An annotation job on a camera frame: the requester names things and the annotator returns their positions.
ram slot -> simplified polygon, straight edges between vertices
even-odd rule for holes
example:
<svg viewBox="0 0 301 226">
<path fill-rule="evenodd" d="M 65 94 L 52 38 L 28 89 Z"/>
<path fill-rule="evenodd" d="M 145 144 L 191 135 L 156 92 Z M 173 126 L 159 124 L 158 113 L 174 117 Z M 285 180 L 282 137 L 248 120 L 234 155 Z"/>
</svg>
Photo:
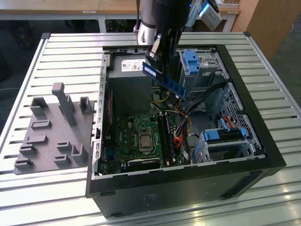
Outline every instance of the ram slot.
<svg viewBox="0 0 301 226">
<path fill-rule="evenodd" d="M 158 126 L 164 166 L 173 166 L 174 144 L 167 115 L 158 115 Z"/>
</svg>

green circuit board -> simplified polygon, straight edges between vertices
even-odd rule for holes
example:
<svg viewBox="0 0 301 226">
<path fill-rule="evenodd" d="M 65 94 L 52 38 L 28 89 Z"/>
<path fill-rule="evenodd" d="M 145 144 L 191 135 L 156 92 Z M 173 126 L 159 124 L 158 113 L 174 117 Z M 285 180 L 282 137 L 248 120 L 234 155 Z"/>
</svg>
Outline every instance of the green circuit board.
<svg viewBox="0 0 301 226">
<path fill-rule="evenodd" d="M 175 115 L 168 115 L 170 130 L 176 128 Z M 139 137 L 143 133 L 151 134 L 152 151 L 142 152 Z M 107 150 L 109 160 L 104 164 L 106 174 L 121 173 L 120 166 L 128 160 L 144 158 L 160 158 L 161 168 L 164 167 L 162 149 L 158 127 L 158 116 L 136 115 L 133 117 L 120 117 L 116 121 L 116 142 L 114 150 Z M 176 158 L 176 165 L 180 165 L 180 158 Z"/>
</svg>

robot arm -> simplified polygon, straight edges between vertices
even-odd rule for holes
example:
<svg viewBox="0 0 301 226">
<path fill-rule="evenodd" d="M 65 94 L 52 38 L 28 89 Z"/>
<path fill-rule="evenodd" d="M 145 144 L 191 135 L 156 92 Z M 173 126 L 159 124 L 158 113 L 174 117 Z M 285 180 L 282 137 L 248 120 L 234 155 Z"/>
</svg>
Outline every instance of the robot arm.
<svg viewBox="0 0 301 226">
<path fill-rule="evenodd" d="M 158 79 L 164 80 L 166 68 L 179 43 L 189 17 L 192 0 L 152 0 L 151 15 L 156 24 L 155 42 L 146 58 L 158 72 Z"/>
<path fill-rule="evenodd" d="M 142 23 L 138 33 L 139 44 L 153 44 L 146 53 L 157 78 L 166 78 L 166 69 L 174 55 L 184 26 L 192 26 L 199 16 L 214 30 L 222 21 L 215 0 L 142 0 Z"/>
</svg>

motherboard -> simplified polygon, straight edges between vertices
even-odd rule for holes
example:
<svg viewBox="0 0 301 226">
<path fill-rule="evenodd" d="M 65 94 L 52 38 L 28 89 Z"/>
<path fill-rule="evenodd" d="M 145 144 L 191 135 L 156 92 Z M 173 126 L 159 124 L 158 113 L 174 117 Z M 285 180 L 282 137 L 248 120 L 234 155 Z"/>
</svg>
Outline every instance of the motherboard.
<svg viewBox="0 0 301 226">
<path fill-rule="evenodd" d="M 182 154 L 175 154 L 172 140 L 166 145 L 165 129 L 170 134 L 176 129 L 173 113 L 118 117 L 115 145 L 105 150 L 104 174 L 181 165 Z"/>
</svg>

metal case frame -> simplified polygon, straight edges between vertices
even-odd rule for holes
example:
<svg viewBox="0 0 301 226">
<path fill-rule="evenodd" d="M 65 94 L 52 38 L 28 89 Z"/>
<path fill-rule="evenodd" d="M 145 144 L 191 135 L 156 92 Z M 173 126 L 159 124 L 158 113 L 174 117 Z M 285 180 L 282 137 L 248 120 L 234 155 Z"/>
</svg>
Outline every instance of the metal case frame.
<svg viewBox="0 0 301 226">
<path fill-rule="evenodd" d="M 221 60 L 230 75 L 230 79 L 243 105 L 245 114 L 261 142 L 267 158 L 251 161 L 228 162 L 216 165 L 187 165 L 176 169 L 140 171 L 122 175 L 97 176 L 94 165 L 101 151 L 100 138 L 94 142 L 90 153 L 87 174 L 86 197 L 91 197 L 105 217 L 123 216 L 184 206 L 194 203 L 228 199 L 240 196 L 248 188 L 266 176 L 274 175 L 285 167 L 285 161 L 278 150 L 259 110 L 247 90 L 237 68 L 224 45 L 198 45 L 194 48 L 217 49 Z M 133 46 L 133 53 L 143 49 Z M 115 48 L 105 51 L 116 52 Z M 102 132 L 103 94 L 108 66 L 108 56 L 102 59 L 101 81 L 99 90 L 99 117 L 96 127 Z"/>
</svg>

